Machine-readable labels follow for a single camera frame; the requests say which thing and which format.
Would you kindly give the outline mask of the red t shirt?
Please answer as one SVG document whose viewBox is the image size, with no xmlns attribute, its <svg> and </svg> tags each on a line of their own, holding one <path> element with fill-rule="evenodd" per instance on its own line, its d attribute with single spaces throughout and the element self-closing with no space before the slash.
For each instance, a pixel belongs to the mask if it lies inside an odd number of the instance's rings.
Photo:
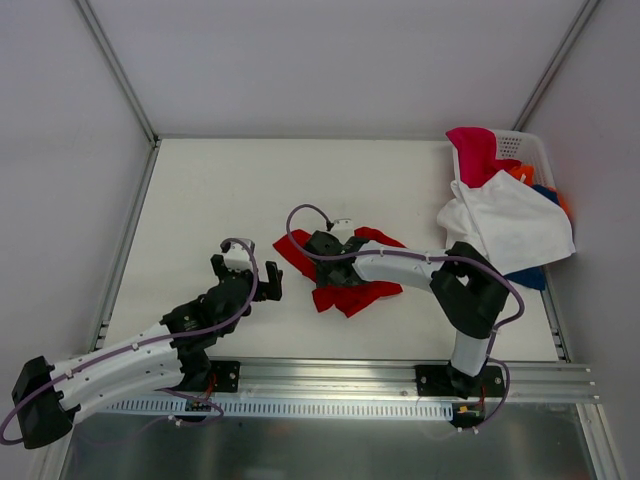
<svg viewBox="0 0 640 480">
<path fill-rule="evenodd" d="M 355 234 L 365 240 L 376 240 L 385 246 L 404 247 L 401 242 L 385 235 L 382 231 L 370 227 L 359 227 Z M 296 229 L 292 231 L 292 237 L 307 251 L 312 251 L 312 234 Z M 274 249 L 303 277 L 316 284 L 316 265 L 313 260 L 301 253 L 287 235 L 282 236 L 273 243 Z M 312 290 L 312 298 L 317 312 L 322 313 L 331 308 L 336 308 L 345 317 L 350 318 L 361 312 L 369 305 L 380 299 L 386 299 L 403 293 L 400 284 L 384 281 L 375 281 L 352 287 L 339 286 L 315 286 Z"/>
</svg>

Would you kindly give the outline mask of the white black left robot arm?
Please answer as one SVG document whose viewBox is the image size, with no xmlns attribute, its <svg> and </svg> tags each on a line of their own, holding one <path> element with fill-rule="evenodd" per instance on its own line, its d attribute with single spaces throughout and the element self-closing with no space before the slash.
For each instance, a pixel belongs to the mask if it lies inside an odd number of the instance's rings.
<svg viewBox="0 0 640 480">
<path fill-rule="evenodd" d="M 72 359 L 28 360 L 11 391 L 13 409 L 1 423 L 16 422 L 20 435 L 4 446 L 38 449 L 66 436 L 97 411 L 148 391 L 197 390 L 208 381 L 207 349 L 231 334 L 254 302 L 282 297 L 283 272 L 272 261 L 260 280 L 257 264 L 227 266 L 211 259 L 217 285 L 165 314 L 147 330 L 115 345 Z"/>
</svg>

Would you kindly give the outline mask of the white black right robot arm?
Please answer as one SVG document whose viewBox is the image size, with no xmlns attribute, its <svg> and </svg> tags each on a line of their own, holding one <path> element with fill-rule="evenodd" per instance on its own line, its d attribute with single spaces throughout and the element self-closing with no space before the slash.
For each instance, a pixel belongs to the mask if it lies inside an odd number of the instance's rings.
<svg viewBox="0 0 640 480">
<path fill-rule="evenodd" d="M 448 250 L 420 252 L 357 236 L 342 242 L 316 231 L 303 253 L 321 287 L 387 282 L 433 294 L 456 330 L 443 387 L 464 399 L 481 387 L 496 320 L 513 288 L 474 247 L 457 242 Z"/>
</svg>

